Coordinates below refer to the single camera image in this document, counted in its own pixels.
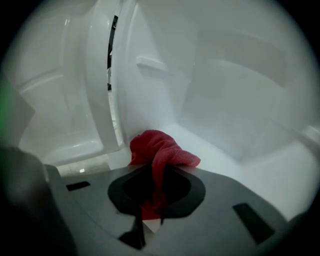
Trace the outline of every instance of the white plastic compartment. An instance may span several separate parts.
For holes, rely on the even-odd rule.
[[[44,1],[8,51],[2,70],[34,110],[19,147],[45,164],[69,164],[119,149],[107,87],[117,3]]]
[[[278,6],[125,1],[112,68],[125,142],[162,130],[201,158],[199,168],[243,183],[286,219],[309,207],[319,163],[290,131],[320,120],[319,77]]]

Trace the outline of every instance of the black strip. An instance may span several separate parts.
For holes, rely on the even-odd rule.
[[[248,229],[257,245],[275,233],[247,203],[240,203],[234,205],[232,208]]]
[[[117,27],[117,22],[118,22],[118,16],[115,15],[113,17],[112,27],[111,27],[111,30],[110,30],[107,69],[111,67],[111,58],[112,58],[112,56],[110,54],[111,54],[112,47],[113,47],[113,44],[114,44],[114,37],[115,37],[115,31],[116,31],[116,27]]]
[[[90,186],[90,183],[87,181],[82,181],[82,182],[66,185],[66,188],[69,191],[72,191],[72,190],[79,190],[79,189],[85,188],[87,186]]]

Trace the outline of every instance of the dark gap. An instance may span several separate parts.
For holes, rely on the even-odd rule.
[[[112,27],[110,31],[110,37],[109,37],[109,45],[108,45],[108,60],[107,60],[107,69],[111,68],[111,59],[112,59],[112,47],[114,44],[114,37],[115,37],[115,31],[117,27],[117,22],[118,22],[118,16],[113,17],[113,22],[112,22]],[[108,83],[108,91],[112,90],[112,86],[110,83]]]
[[[141,216],[135,218],[134,225],[130,232],[126,232],[119,237],[120,241],[138,250],[141,250],[146,245],[142,227],[143,224],[140,218]]]
[[[275,231],[247,204],[240,203],[232,207],[246,229],[258,245],[271,237]]]
[[[90,183],[87,181],[82,181],[82,182],[66,185],[66,188],[69,191],[73,191],[73,190],[79,190],[79,189],[85,188],[87,186],[90,186]]]
[[[152,170],[146,169],[126,181],[122,189],[124,193],[139,205],[146,200],[152,200],[153,177]],[[168,205],[179,201],[188,195],[191,189],[190,181],[179,173],[166,169],[163,178],[163,192]]]

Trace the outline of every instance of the red cloth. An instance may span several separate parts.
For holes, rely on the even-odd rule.
[[[129,165],[152,163],[153,193],[152,201],[144,202],[142,219],[154,220],[161,217],[167,207],[166,195],[162,191],[166,165],[186,165],[196,167],[200,158],[184,151],[175,140],[159,130],[146,130],[130,143],[132,152]]]

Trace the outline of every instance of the curved white panel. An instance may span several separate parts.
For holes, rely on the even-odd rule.
[[[35,113],[20,148],[62,165],[119,149],[110,114],[107,55],[116,0],[47,1],[3,65]]]

